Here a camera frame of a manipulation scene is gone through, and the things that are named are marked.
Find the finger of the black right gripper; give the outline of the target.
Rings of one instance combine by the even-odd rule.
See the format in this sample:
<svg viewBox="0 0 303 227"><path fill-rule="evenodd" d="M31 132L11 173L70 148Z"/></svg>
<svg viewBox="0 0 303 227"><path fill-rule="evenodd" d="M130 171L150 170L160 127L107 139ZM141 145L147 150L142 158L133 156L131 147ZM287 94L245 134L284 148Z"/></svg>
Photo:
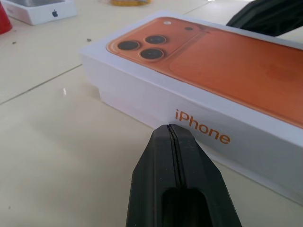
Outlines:
<svg viewBox="0 0 303 227"><path fill-rule="evenodd" d="M251 12L237 13L227 26L277 37L303 26L303 12Z"/></svg>
<svg viewBox="0 0 303 227"><path fill-rule="evenodd" d="M302 0L254 0L245 6L245 14L286 14L303 13Z"/></svg>

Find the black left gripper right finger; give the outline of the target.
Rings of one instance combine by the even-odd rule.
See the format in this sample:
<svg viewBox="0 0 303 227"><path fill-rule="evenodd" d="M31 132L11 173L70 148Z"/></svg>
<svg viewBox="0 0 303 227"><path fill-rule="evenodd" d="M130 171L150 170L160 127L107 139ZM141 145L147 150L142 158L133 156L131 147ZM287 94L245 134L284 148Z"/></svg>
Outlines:
<svg viewBox="0 0 303 227"><path fill-rule="evenodd" d="M180 188L171 205L172 227L240 227L222 174L190 131L169 125Z"/></svg>

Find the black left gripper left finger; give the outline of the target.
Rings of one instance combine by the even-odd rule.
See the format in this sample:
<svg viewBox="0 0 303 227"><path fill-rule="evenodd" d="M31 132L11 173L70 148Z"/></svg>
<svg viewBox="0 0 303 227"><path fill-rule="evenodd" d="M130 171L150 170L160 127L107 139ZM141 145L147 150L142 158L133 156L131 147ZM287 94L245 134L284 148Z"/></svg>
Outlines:
<svg viewBox="0 0 303 227"><path fill-rule="evenodd" d="M155 129L134 168L128 227L175 227L182 186L178 140L171 125Z"/></svg>

